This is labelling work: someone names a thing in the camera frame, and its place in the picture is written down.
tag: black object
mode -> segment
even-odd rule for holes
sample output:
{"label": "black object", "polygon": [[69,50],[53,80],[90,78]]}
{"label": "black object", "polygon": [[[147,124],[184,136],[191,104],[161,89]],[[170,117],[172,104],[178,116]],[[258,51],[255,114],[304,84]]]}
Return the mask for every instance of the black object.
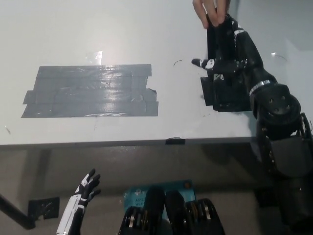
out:
{"label": "black object", "polygon": [[169,138],[165,141],[165,144],[173,144],[173,145],[179,145],[182,144],[184,145],[186,143],[185,139],[181,139],[179,137],[174,137],[174,138]]}
{"label": "black object", "polygon": [[35,220],[30,217],[27,217],[9,201],[0,195],[0,211],[5,213],[23,228],[30,230],[36,227]]}
{"label": "black object", "polygon": [[165,197],[167,217],[171,223],[173,235],[190,235],[190,220],[185,208],[185,200],[177,191],[169,191]]}
{"label": "black object", "polygon": [[257,119],[257,142],[271,176],[282,221],[294,232],[313,230],[313,142],[309,122],[286,85],[263,67],[249,34],[234,20],[239,60],[247,60],[241,77]]}
{"label": "black object", "polygon": [[228,86],[219,75],[214,81],[214,75],[202,77],[201,85],[206,106],[213,106],[219,112],[251,111],[249,99],[243,86]]}
{"label": "black object", "polygon": [[28,202],[28,217],[36,221],[40,216],[44,219],[59,217],[60,198],[53,197]]}
{"label": "black object", "polygon": [[148,190],[143,208],[129,207],[119,235],[155,235],[162,220],[165,193],[157,186]]}
{"label": "black object", "polygon": [[[210,27],[207,30],[208,59],[216,59],[216,62],[235,62],[238,58],[231,18],[227,17],[224,23],[218,27],[213,27],[210,20],[209,24]],[[206,106],[213,106],[213,109],[219,112],[251,111],[249,96],[242,78],[235,72],[233,74],[226,72],[227,68],[233,67],[232,64],[220,67],[224,68],[223,74],[208,72],[207,78],[201,78]]]}
{"label": "black object", "polygon": [[185,203],[177,191],[165,197],[167,216],[173,235],[224,235],[224,229],[213,203],[209,199]]}

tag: black mount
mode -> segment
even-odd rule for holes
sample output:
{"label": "black mount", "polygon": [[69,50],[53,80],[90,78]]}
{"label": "black mount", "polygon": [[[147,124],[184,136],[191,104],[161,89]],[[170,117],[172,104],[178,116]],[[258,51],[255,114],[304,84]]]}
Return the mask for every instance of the black mount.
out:
{"label": "black mount", "polygon": [[244,80],[238,69],[244,61],[236,56],[235,38],[231,18],[218,27],[207,30],[208,59],[217,59],[221,64],[221,72],[209,73],[201,78],[203,96],[206,106],[213,106],[219,112],[251,111],[249,96]]}

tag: human finger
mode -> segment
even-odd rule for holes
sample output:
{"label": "human finger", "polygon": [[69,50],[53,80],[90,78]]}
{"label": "human finger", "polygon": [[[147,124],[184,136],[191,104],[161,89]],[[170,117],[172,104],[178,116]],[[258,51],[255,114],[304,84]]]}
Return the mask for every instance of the human finger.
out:
{"label": "human finger", "polygon": [[225,20],[227,1],[228,0],[218,0],[217,1],[217,18],[218,18],[219,24],[223,23]]}
{"label": "human finger", "polygon": [[218,26],[219,22],[218,22],[217,13],[215,10],[214,0],[203,0],[203,4],[213,26]]}
{"label": "human finger", "polygon": [[207,21],[207,18],[206,18],[206,12],[205,12],[202,0],[193,0],[192,4],[194,6],[197,16],[202,22],[203,27],[208,28],[209,22]]}

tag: white table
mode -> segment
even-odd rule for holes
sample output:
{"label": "white table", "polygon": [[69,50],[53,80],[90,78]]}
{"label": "white table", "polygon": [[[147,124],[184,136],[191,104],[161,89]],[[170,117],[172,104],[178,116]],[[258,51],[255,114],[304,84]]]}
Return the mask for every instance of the white table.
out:
{"label": "white table", "polygon": [[[165,143],[174,137],[204,143],[255,135],[252,113],[218,113],[205,106],[200,77],[206,72],[191,60],[206,56],[206,32],[191,0],[0,3],[2,147]],[[237,19],[265,68],[289,85],[313,119],[310,9],[310,0],[299,6],[293,0],[242,0]],[[39,66],[87,65],[86,55],[97,51],[103,51],[103,65],[152,65],[147,88],[157,91],[158,117],[21,118]],[[182,61],[173,67],[177,60]]]}

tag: robotic hand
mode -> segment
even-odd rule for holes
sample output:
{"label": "robotic hand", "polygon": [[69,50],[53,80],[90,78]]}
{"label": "robotic hand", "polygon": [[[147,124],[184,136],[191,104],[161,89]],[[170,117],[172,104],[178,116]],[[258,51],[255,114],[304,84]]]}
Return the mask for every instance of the robotic hand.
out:
{"label": "robotic hand", "polygon": [[311,230],[313,144],[308,120],[300,113],[300,103],[288,87],[279,84],[263,68],[262,58],[249,34],[230,15],[216,29],[225,29],[225,25],[225,35],[232,37],[229,42],[235,42],[235,48],[230,50],[235,49],[236,60],[194,59],[192,63],[208,74],[233,75],[245,85],[257,119],[262,162],[273,180],[282,220],[294,231]]}
{"label": "robotic hand", "polygon": [[57,235],[80,234],[80,228],[88,202],[100,193],[99,189],[94,190],[100,183],[100,174],[91,178],[95,172],[96,170],[93,169],[84,177],[74,195],[69,199],[59,224]]}

